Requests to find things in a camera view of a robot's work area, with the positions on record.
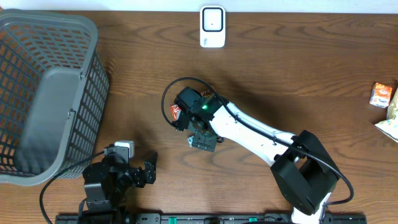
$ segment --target green connector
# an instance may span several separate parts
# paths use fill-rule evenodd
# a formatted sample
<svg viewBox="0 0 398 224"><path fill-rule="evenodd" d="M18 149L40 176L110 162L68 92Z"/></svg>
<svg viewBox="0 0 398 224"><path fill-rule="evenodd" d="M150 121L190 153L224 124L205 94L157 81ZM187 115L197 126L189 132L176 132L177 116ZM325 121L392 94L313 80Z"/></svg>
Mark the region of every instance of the green connector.
<svg viewBox="0 0 398 224"><path fill-rule="evenodd" d="M177 224L177 218L169 218L169 224Z"/></svg>

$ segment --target white wall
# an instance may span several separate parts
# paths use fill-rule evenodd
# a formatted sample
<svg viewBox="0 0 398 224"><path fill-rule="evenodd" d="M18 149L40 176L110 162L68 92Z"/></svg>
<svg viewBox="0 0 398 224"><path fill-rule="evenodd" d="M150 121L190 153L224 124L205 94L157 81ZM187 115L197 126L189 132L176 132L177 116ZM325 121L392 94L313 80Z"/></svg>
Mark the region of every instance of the white wall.
<svg viewBox="0 0 398 224"><path fill-rule="evenodd" d="M2 0L3 9L198 12L217 4L228 12L342 12L398 14L398 0Z"/></svg>

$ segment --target gray bin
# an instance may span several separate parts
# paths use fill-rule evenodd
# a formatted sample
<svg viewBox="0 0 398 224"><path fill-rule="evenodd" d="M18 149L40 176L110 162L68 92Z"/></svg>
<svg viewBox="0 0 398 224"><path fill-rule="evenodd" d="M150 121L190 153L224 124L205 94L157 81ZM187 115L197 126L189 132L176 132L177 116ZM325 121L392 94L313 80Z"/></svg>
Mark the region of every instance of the gray bin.
<svg viewBox="0 0 398 224"><path fill-rule="evenodd" d="M0 183L40 184L92 155L109 90L97 40L82 16L0 12Z"/></svg>

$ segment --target white and green package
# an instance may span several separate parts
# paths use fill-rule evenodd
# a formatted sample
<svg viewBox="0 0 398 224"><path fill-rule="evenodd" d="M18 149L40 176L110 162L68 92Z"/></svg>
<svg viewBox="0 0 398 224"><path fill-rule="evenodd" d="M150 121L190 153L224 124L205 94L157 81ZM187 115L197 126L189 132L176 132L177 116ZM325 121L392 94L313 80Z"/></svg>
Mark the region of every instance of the white and green package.
<svg viewBox="0 0 398 224"><path fill-rule="evenodd" d="M376 127L384 134L398 142L398 91L394 94L390 106L387 109L387 119L381 121Z"/></svg>

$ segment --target wooden tabletop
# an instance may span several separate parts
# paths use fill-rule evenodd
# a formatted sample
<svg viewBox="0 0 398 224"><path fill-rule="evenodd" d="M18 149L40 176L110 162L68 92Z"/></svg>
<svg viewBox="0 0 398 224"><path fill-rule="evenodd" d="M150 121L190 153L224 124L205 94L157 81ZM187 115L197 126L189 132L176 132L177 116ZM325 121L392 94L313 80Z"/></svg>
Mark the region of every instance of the wooden tabletop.
<svg viewBox="0 0 398 224"><path fill-rule="evenodd" d="M264 213L291 210L269 166L232 141L214 153L189 148L187 132L163 119L160 98L179 77L197 77L245 113L277 129L321 140L355 189L332 212L363 212L368 223L398 220L398 144L374 127L386 110L369 105L374 82L396 85L398 17L353 14L227 14L226 44L199 44L199 13L66 12L98 26L98 52L111 82L96 151L135 142L134 164L159 153L154 185L127 193L133 211ZM167 107L185 86L170 89ZM43 223L43 185L0 185L1 223ZM348 196L338 182L330 200ZM76 213L83 179L57 180L44 204L54 221Z"/></svg>

